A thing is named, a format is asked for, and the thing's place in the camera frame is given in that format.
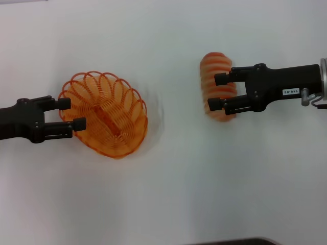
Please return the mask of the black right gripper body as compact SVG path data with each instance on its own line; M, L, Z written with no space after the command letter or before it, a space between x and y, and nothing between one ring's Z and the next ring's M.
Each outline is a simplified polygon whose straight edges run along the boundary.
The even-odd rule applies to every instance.
M250 110L254 112L264 111L275 101L300 98L303 89L307 89L309 95L322 93L317 64L271 69L261 63L248 67L245 73L246 94Z

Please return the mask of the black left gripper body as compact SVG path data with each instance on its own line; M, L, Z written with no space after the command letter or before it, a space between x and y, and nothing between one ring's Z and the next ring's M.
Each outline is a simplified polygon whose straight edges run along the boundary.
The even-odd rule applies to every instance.
M30 99L18 99L14 106L1 108L1 140L25 138L42 143L44 124L44 111Z

